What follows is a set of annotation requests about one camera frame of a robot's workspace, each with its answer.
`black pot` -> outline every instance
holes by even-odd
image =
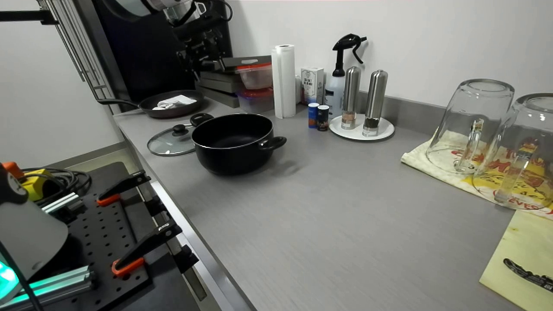
[[[192,116],[195,154],[216,174],[242,174],[263,166],[287,138],[273,136],[273,122],[256,114]]]

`spray bottle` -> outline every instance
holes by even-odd
[[[344,110],[344,84],[346,84],[344,50],[352,48],[352,55],[358,58],[359,64],[363,64],[363,60],[356,52],[365,39],[366,36],[358,36],[349,33],[342,36],[332,48],[337,52],[337,58],[335,58],[335,69],[327,84],[327,97],[325,97],[325,103],[330,105],[330,116],[328,116],[330,119],[340,116]]]

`pot handle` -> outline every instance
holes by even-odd
[[[193,114],[193,116],[190,117],[190,124],[192,124],[193,128],[197,128],[197,126],[207,122],[209,119],[212,119],[211,114],[199,112],[199,114]]]
[[[273,138],[270,138],[270,140],[263,140],[263,141],[259,143],[259,147],[261,147],[261,150],[264,150],[264,152],[271,152],[271,150],[275,150],[275,148],[283,147],[283,143],[287,143],[287,138],[285,138],[285,136],[273,136]]]

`gray countertop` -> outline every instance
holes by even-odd
[[[257,309],[515,309],[479,283],[511,211],[403,166],[430,133],[408,126],[416,107],[397,110],[396,135],[373,143],[308,129],[304,112],[273,121],[287,145],[235,178],[147,150],[188,117],[116,122]]]

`cutting board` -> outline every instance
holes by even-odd
[[[553,276],[553,221],[517,211],[480,276],[480,283],[522,309],[551,311],[553,292],[515,274],[503,264],[505,257],[534,274]]]

